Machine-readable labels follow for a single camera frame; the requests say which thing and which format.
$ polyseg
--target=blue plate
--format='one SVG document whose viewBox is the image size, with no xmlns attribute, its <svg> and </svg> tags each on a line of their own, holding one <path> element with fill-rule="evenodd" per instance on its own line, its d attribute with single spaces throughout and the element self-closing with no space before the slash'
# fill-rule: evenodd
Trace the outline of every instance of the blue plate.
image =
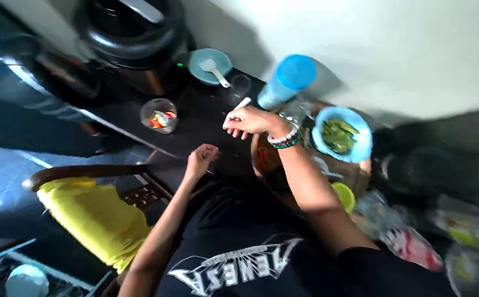
<svg viewBox="0 0 479 297">
<path fill-rule="evenodd" d="M 215 49 L 200 49 L 193 51 L 191 54 L 190 62 L 188 63 L 188 71 L 205 84 L 217 86 L 219 85 L 219 80 L 217 80 L 213 73 L 201 69 L 199 63 L 207 59 L 214 60 L 214 62 L 216 62 L 217 70 L 219 70 L 223 76 L 227 75 L 232 70 L 232 62 L 222 51 Z"/>
<path fill-rule="evenodd" d="M 350 125 L 352 125 L 360 134 L 354 134 L 355 145 L 348 153 L 339 155 L 325 144 L 322 138 L 322 123 L 328 119 L 339 119 Z M 315 127 L 311 132 L 313 136 L 313 142 L 316 148 L 325 154 L 330 154 L 333 158 L 339 159 L 349 163 L 359 163 L 362 160 L 371 156 L 371 147 L 373 145 L 373 139 L 371 136 L 371 130 L 364 119 L 356 112 L 339 106 L 326 107 L 318 113 L 315 120 Z"/>
</svg>

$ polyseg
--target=white beaded bracelet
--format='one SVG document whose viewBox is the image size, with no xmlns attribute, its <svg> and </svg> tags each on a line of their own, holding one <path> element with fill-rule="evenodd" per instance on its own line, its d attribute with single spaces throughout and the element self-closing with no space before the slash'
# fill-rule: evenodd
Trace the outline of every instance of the white beaded bracelet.
<svg viewBox="0 0 479 297">
<path fill-rule="evenodd" d="M 274 138 L 271 134 L 269 134 L 269 136 L 267 137 L 267 141 L 269 141 L 270 144 L 277 144 L 277 143 L 281 143 L 291 139 L 293 136 L 295 136 L 296 132 L 298 132 L 295 125 L 291 125 L 291 126 L 292 126 L 291 131 L 285 137 Z"/>
</svg>

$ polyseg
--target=blue bottle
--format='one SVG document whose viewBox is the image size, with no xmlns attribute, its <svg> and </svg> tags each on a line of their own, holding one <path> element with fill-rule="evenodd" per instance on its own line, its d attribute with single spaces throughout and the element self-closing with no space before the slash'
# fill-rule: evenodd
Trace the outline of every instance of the blue bottle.
<svg viewBox="0 0 479 297">
<path fill-rule="evenodd" d="M 315 78 L 315 63 L 311 58 L 290 55 L 278 65 L 273 78 L 258 94 L 258 104 L 267 111 L 273 110 L 313 83 Z"/>
</svg>

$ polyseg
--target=hand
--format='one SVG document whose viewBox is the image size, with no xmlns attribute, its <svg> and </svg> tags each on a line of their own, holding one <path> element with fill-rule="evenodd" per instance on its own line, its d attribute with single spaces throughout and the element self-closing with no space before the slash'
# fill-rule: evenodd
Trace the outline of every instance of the hand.
<svg viewBox="0 0 479 297">
<path fill-rule="evenodd" d="M 185 179 L 197 182 L 208 170 L 210 162 L 221 156 L 219 149 L 211 144 L 204 143 L 196 148 L 188 157 Z"/>
<path fill-rule="evenodd" d="M 287 122 L 280 116 L 252 106 L 245 106 L 229 112 L 223 123 L 223 129 L 227 129 L 229 134 L 232 133 L 234 138 L 243 131 L 242 139 L 247 139 L 249 133 L 256 134 L 266 131 L 273 137 L 280 138 L 286 136 L 291 130 Z"/>
</svg>

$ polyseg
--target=bracelet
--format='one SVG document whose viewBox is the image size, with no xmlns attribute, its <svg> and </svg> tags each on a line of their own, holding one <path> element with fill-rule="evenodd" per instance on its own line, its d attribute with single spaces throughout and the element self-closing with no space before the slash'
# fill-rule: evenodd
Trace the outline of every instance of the bracelet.
<svg viewBox="0 0 479 297">
<path fill-rule="evenodd" d="M 269 134 L 269 136 L 267 137 L 267 141 L 269 141 L 270 144 L 275 145 L 275 144 L 279 144 L 286 140 L 291 139 L 293 136 L 296 135 L 296 132 L 298 132 L 295 125 L 291 125 L 291 126 L 292 126 L 291 131 L 285 137 L 274 138 L 271 134 Z"/>
<path fill-rule="evenodd" d="M 296 145 L 297 143 L 299 143 L 301 141 L 301 137 L 300 137 L 300 134 L 296 134 L 295 137 L 289 139 L 289 140 L 286 140 L 284 142 L 281 142 L 281 143 L 278 143 L 278 144 L 274 144 L 274 148 L 277 149 L 277 150 L 282 150 L 282 149 L 287 149 L 288 147 L 291 147 L 293 145 Z"/>
</svg>

